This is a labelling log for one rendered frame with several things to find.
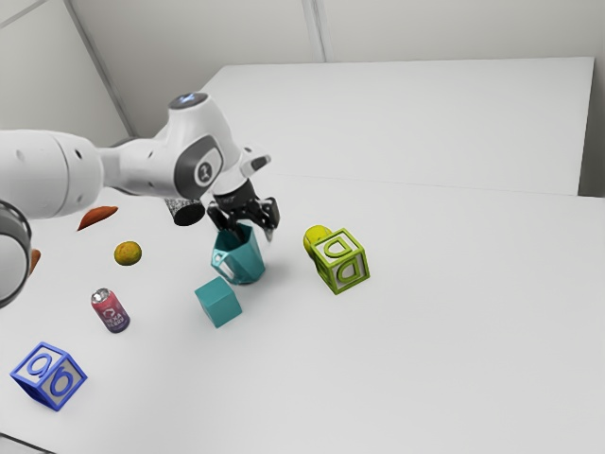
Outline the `yellow-green round fruit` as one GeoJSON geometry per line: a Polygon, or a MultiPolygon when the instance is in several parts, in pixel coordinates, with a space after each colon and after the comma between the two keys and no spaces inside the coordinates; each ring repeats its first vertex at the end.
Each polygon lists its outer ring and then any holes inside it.
{"type": "Polygon", "coordinates": [[[310,257],[313,257],[314,252],[312,245],[315,244],[317,241],[323,239],[324,237],[330,235],[331,233],[332,231],[328,227],[325,227],[323,225],[314,225],[312,227],[309,227],[305,231],[302,239],[302,244],[307,254],[310,257]]]}

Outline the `orange sweet potato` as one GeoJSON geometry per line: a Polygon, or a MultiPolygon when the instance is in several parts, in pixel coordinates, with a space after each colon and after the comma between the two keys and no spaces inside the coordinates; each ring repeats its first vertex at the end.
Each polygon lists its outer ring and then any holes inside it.
{"type": "Polygon", "coordinates": [[[102,205],[89,210],[80,220],[77,231],[82,231],[101,220],[111,217],[118,211],[114,205],[102,205]]]}

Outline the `green letter block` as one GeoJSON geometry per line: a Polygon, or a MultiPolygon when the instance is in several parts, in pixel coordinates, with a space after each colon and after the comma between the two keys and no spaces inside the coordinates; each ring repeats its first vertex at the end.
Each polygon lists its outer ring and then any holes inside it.
{"type": "Polygon", "coordinates": [[[370,278],[364,247],[345,228],[310,246],[316,271],[334,294],[340,294],[370,278]]]}

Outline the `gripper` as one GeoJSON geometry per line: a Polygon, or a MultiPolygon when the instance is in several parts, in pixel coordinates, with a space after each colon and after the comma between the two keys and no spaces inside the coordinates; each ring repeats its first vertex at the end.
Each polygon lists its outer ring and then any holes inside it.
{"type": "Polygon", "coordinates": [[[214,225],[237,239],[245,239],[245,233],[237,224],[239,220],[252,221],[264,231],[267,242],[271,242],[280,223],[277,201],[272,198],[260,199],[251,181],[245,181],[234,191],[222,195],[214,194],[214,199],[206,209],[214,225]]]}

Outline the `blue letter block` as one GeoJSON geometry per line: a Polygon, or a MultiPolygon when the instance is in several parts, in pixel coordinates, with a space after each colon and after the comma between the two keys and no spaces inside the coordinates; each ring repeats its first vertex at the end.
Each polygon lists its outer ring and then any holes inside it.
{"type": "Polygon", "coordinates": [[[88,378],[69,353],[44,341],[9,375],[33,400],[54,411],[61,410],[88,378]]]}

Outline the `teal faceted mug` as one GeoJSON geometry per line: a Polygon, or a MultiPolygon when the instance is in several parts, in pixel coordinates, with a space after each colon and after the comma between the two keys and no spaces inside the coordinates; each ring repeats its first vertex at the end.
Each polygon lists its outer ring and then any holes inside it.
{"type": "Polygon", "coordinates": [[[211,265],[231,284],[252,284],[265,272],[265,264],[252,227],[240,223],[237,227],[242,239],[228,230],[217,233],[211,265]]]}

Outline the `red drink can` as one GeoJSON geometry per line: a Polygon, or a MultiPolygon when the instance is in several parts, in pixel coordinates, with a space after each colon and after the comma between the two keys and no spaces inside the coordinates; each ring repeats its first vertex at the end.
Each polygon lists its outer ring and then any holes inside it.
{"type": "Polygon", "coordinates": [[[108,288],[100,288],[92,294],[91,306],[111,333],[120,333],[130,325],[126,309],[108,288]]]}

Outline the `teal cube block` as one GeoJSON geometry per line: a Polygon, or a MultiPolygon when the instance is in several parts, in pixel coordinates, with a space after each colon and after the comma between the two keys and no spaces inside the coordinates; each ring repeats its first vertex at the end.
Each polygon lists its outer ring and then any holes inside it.
{"type": "Polygon", "coordinates": [[[243,312],[233,289],[220,276],[195,289],[194,293],[215,328],[223,326],[243,312]]]}

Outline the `yellow-orange round fruit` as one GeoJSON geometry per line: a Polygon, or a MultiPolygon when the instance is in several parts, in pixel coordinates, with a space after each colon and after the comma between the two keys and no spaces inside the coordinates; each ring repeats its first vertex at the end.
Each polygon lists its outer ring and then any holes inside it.
{"type": "Polygon", "coordinates": [[[118,265],[132,266],[142,258],[142,249],[135,241],[124,241],[115,247],[113,258],[118,265]]]}

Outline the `black mesh pen holder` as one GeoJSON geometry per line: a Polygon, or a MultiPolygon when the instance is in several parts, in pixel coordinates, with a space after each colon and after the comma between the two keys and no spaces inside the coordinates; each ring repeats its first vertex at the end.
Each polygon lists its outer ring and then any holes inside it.
{"type": "Polygon", "coordinates": [[[205,208],[200,200],[165,199],[174,223],[177,226],[191,226],[199,222],[205,215],[205,208]]]}

